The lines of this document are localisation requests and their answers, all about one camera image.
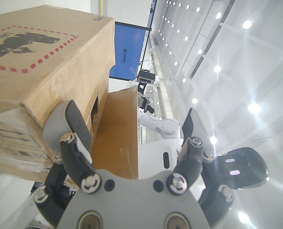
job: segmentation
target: joyson logo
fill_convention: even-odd
[[[123,49],[123,63],[126,62],[126,49]]]

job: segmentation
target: black rubber pad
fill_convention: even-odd
[[[90,136],[80,110],[73,99],[66,107],[65,118],[72,132],[77,134],[87,151],[90,152],[92,137]]]

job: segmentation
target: red dashed line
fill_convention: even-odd
[[[70,40],[71,41],[73,41],[74,39],[76,39],[77,37],[79,37],[79,36],[75,36],[75,35],[70,35],[70,36],[73,36],[73,38],[71,38]],[[63,49],[64,48],[64,46],[63,45],[60,45],[59,46],[59,48],[60,49]],[[49,58],[49,56],[48,55],[45,55],[44,56],[44,59],[48,59]],[[38,64],[41,64],[41,63],[43,63],[43,59],[39,59],[38,61]],[[36,68],[36,64],[35,63],[33,63],[33,64],[31,64],[30,65],[30,68],[31,69],[34,69],[34,68]],[[5,66],[0,66],[0,70],[2,70],[2,71],[5,71],[6,70],[6,67]],[[14,67],[10,67],[10,71],[11,72],[17,72],[17,68],[14,68]],[[21,71],[22,71],[22,73],[28,73],[28,69],[21,69]]]

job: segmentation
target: metal screw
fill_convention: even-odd
[[[34,194],[34,200],[37,204],[41,204],[45,202],[45,200],[48,198],[48,194],[45,192],[45,185],[40,186],[35,194]]]
[[[195,146],[200,146],[202,144],[202,140],[199,137],[193,137],[192,144]]]

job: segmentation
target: gray metal plate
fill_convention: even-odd
[[[103,180],[100,190],[95,194],[85,194],[79,189],[64,212],[58,229],[77,228],[79,218],[87,211],[98,212],[106,229],[162,229],[166,217],[173,212],[184,215],[193,229],[210,229],[190,191],[174,196],[167,190],[166,179],[171,171],[143,180],[120,178],[103,169],[96,172]],[[104,189],[104,183],[109,179],[115,182],[111,192]],[[153,188],[155,180],[164,184],[161,193]]]

